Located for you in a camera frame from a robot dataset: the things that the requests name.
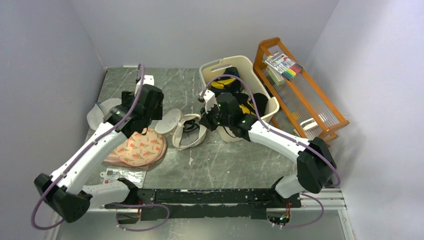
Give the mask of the white mesh laundry bag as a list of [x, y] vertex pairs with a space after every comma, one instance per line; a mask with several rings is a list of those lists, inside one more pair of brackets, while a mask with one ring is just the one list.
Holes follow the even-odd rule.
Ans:
[[171, 135], [173, 147], [182, 151], [204, 141], [207, 128], [200, 124], [200, 120], [199, 114], [182, 114], [180, 109], [173, 108], [157, 122], [154, 131], [160, 135]]

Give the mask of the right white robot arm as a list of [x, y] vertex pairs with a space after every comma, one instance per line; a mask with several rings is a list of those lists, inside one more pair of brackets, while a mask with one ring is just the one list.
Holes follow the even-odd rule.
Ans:
[[204, 104], [200, 110], [200, 122], [207, 129], [214, 131], [221, 128], [230, 137], [261, 144], [295, 164], [293, 174], [274, 183], [269, 199], [275, 207], [282, 207], [289, 197], [301, 192], [320, 193], [337, 168], [323, 139], [297, 137], [271, 126], [254, 114], [243, 113], [237, 99], [230, 93], [215, 96], [212, 91], [206, 90], [200, 93], [198, 100]]

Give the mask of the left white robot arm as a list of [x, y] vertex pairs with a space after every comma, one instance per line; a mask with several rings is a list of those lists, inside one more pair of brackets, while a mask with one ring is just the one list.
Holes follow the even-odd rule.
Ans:
[[87, 186], [92, 172], [120, 144], [135, 132], [141, 133], [153, 120], [162, 118], [164, 94], [150, 84], [137, 92], [123, 91], [120, 105], [113, 107], [86, 142], [65, 164], [51, 174], [41, 173], [34, 185], [42, 202], [73, 223], [89, 209], [108, 204], [134, 207], [139, 200], [138, 187], [126, 178], [112, 183]]

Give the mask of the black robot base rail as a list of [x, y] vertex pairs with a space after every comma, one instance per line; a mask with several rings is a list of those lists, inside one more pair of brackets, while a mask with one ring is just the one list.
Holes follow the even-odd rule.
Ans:
[[124, 208], [142, 204], [141, 221], [163, 219], [250, 217], [267, 219], [270, 209], [299, 208], [299, 194], [281, 197], [273, 188], [138, 189], [131, 190]]

